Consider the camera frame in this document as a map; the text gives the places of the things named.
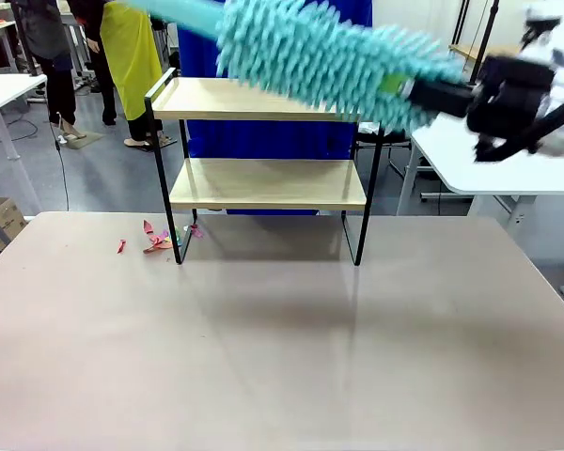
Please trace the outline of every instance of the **person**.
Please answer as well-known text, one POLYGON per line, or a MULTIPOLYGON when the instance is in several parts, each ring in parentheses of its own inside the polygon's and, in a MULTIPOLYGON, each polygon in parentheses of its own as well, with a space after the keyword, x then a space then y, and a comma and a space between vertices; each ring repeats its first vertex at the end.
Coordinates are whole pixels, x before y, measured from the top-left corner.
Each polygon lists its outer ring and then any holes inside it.
POLYGON ((100 37, 98 47, 98 52, 90 52, 90 61, 92 62, 92 69, 94 69, 94 74, 96 75, 98 88, 102 94, 102 122, 104 125, 112 126, 115 125, 115 119, 117 118, 115 93, 113 92, 115 85, 113 84, 113 77, 111 77, 111 71, 109 70, 109 64, 106 60, 100 37))
POLYGON ((13 0, 19 6, 23 39, 46 75, 50 122, 65 139, 86 137, 75 127, 75 90, 69 44, 56 0, 13 0))
MULTIPOLYGON (((68 0, 71 13, 85 26, 91 52, 104 51, 123 103, 130 138, 128 147, 150 150, 149 119, 144 95, 163 74, 149 16, 119 1, 68 0)), ((163 124, 157 121, 157 129, 163 124)))

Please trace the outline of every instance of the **black pants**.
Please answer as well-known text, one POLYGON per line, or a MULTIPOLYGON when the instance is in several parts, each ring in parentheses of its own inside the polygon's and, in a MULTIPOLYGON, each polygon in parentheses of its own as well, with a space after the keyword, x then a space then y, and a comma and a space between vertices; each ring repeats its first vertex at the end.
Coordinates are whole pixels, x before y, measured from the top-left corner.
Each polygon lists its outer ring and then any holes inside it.
POLYGON ((104 54, 104 49, 102 47, 102 41, 98 41, 98 45, 101 50, 95 54, 91 50, 90 60, 92 61, 92 69, 96 74, 96 81, 101 88, 102 94, 102 104, 104 109, 102 110, 102 122, 111 122, 117 117, 117 112, 115 111, 115 92, 113 91, 113 78, 111 77, 111 71, 109 70, 109 64, 106 61, 106 55, 104 54))
POLYGON ((56 70, 52 60, 34 54, 48 82, 46 83, 48 111, 53 124, 63 118, 70 124, 75 123, 75 90, 70 70, 56 70))
MULTIPOLYGON (((163 122, 155 120, 157 123, 157 130, 163 129, 163 122)), ((149 116, 146 112, 141 117, 134 120, 128 120, 128 127, 130 128, 130 135, 136 141, 146 141, 150 138, 149 116)))

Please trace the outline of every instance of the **two-tier shelf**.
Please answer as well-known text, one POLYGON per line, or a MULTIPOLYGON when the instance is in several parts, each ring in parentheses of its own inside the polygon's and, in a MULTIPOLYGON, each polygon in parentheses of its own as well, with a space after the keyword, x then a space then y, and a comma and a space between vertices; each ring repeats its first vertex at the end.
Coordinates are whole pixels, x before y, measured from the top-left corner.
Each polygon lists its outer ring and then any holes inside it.
MULTIPOLYGON (((240 86, 233 80, 175 77, 174 74, 173 69, 166 72, 145 98, 171 236, 176 236, 172 209, 192 210, 194 223, 197 220, 196 209, 339 210, 353 263, 359 265, 366 241, 382 141, 376 142, 368 195, 364 194, 355 170, 354 140, 349 160, 191 158, 186 137, 187 119, 340 119, 334 113, 309 109, 296 101, 240 86), (171 192, 167 189, 155 119, 176 119, 180 122, 184 162, 171 192), (364 212, 356 246, 352 243, 347 225, 347 210, 364 212)), ((191 227, 187 227, 181 249, 176 240, 172 240, 179 264, 184 260, 191 237, 191 227)))

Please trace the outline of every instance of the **metal shelf leg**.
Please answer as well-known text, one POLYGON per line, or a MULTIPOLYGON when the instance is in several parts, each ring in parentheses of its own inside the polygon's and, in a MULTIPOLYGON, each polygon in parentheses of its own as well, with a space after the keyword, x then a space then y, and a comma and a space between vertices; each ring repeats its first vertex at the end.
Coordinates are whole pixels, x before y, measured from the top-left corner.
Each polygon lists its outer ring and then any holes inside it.
MULTIPOLYGON (((181 265, 182 257, 180 256, 180 248, 178 247, 178 236, 176 234, 176 224, 173 220, 173 212, 171 211, 171 202, 169 202, 169 190, 167 189, 167 178, 165 176, 165 168, 163 166, 163 155, 161 154, 161 146, 159 146, 159 134, 157 133, 157 124, 154 121, 154 113, 152 112, 152 103, 150 97, 146 97, 144 104, 147 109, 150 125, 150 137, 152 145, 154 146, 154 160, 157 163, 157 171, 159 172, 159 184, 161 185, 161 195, 163 196, 163 203, 165 206, 165 215, 167 216, 167 223, 169 224, 169 236, 173 244, 173 255, 176 263, 181 265)), ((183 244, 184 253, 188 248, 187 240, 183 244)))
POLYGON ((361 231, 359 233, 359 241, 357 242, 357 250, 353 251, 351 233, 347 227, 347 218, 342 216, 342 224, 345 229, 345 236, 347 237, 347 243, 349 244, 349 250, 351 251, 351 257, 353 264, 359 266, 361 264, 361 258, 364 254, 364 247, 366 245, 366 235, 368 233, 368 222, 369 215, 372 208, 372 201, 374 199, 374 191, 376 190, 376 179, 378 178, 378 167, 380 166, 380 157, 383 150, 382 140, 376 143, 376 148, 374 149, 374 155, 372 156, 372 170, 369 174, 368 183, 368 193, 366 195, 366 207, 364 208, 364 216, 361 222, 361 231))

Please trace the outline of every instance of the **table leg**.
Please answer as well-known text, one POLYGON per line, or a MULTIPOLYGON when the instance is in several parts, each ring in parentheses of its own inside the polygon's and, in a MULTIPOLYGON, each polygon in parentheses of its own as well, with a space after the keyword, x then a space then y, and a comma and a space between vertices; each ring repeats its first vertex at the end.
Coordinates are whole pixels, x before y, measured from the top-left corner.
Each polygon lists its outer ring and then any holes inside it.
POLYGON ((422 153, 416 145, 412 145, 412 153, 410 154, 409 166, 405 171, 405 178, 403 179, 403 186, 401 187, 401 194, 399 196, 399 205, 397 206, 396 216, 404 216, 410 205, 410 197, 414 190, 415 175, 417 174, 417 162, 422 153))
POLYGON ((537 197, 535 195, 521 195, 516 201, 516 206, 509 214, 508 225, 506 230, 511 236, 514 236, 522 223, 525 221, 526 215, 530 212, 537 197))
POLYGON ((65 36, 67 37, 67 43, 69 44, 71 60, 73 61, 73 67, 78 74, 82 73, 82 65, 79 61, 79 54, 77 53, 77 47, 75 47, 75 41, 73 40, 73 35, 71 34, 71 27, 69 25, 63 25, 65 27, 65 36))
MULTIPOLYGON (((359 132, 359 122, 355 122, 353 125, 353 140, 351 142, 351 151, 349 153, 349 160, 355 162, 355 152, 357 151, 357 133, 359 132)), ((343 210, 340 212, 340 217, 344 221, 347 217, 347 211, 343 210)))
POLYGON ((25 166, 21 161, 21 156, 17 153, 17 149, 12 144, 12 139, 10 139, 10 133, 8 132, 8 127, 2 114, 0 113, 0 139, 2 140, 2 145, 7 154, 7 158, 13 163, 13 168, 16 173, 17 180, 21 185, 21 190, 27 196, 27 201, 31 207, 32 214, 36 215, 41 212, 41 205, 39 203, 38 195, 34 186, 31 184, 31 180, 25 171, 25 166))
POLYGON ((7 59, 8 59, 8 65, 10 66, 10 69, 12 70, 13 73, 17 73, 17 63, 15 61, 14 56, 12 55, 12 51, 10 50, 10 42, 8 41, 8 35, 7 33, 4 33, 2 35, 2 45, 4 47, 4 51, 7 54, 7 59))
POLYGON ((82 36, 82 28, 80 26, 74 26, 73 32, 75 33, 75 39, 77 40, 77 49, 82 57, 81 60, 84 62, 85 66, 86 63, 90 60, 90 50, 86 47, 84 37, 82 36))
POLYGON ((478 216, 480 213, 480 209, 482 208, 482 204, 485 200, 485 195, 475 195, 474 199, 472 200, 472 204, 470 204, 470 209, 468 210, 468 216, 478 216))

